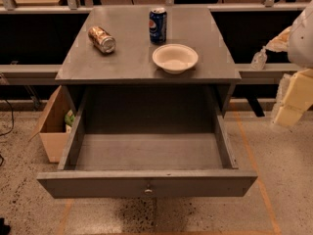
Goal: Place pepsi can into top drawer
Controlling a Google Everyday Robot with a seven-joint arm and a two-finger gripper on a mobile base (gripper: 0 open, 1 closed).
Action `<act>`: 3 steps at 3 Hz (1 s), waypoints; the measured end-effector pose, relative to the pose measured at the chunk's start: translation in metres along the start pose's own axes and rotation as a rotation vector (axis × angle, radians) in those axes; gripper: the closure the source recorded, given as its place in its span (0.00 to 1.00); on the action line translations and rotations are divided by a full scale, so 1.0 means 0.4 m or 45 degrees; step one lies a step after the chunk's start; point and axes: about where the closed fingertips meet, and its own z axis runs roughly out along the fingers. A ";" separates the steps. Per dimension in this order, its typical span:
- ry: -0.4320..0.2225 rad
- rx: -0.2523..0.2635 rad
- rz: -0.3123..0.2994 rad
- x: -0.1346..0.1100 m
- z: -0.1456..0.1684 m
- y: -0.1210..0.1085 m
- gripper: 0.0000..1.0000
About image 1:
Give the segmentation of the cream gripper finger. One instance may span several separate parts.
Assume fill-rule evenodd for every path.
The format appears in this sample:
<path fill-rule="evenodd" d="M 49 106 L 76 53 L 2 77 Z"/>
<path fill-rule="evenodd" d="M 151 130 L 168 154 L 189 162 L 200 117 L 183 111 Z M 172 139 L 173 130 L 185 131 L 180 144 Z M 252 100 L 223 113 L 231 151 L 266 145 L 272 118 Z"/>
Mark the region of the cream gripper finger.
<path fill-rule="evenodd" d="M 265 48 L 272 52 L 287 52 L 289 46 L 291 27 L 285 28 L 281 33 L 271 39 Z"/>
<path fill-rule="evenodd" d="M 313 70 L 301 70 L 293 75 L 285 73 L 273 107 L 273 122 L 283 127 L 294 126 L 312 106 Z"/>

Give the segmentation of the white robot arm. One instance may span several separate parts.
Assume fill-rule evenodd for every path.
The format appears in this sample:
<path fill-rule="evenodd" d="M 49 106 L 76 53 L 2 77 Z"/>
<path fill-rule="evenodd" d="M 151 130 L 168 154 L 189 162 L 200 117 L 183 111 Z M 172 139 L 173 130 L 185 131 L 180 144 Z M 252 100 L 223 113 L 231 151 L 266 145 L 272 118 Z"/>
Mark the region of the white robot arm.
<path fill-rule="evenodd" d="M 285 75 L 281 80 L 282 97 L 273 109 L 275 124 L 294 126 L 313 106 L 313 1 L 265 48 L 287 52 L 289 61 L 301 67 L 294 75 Z"/>

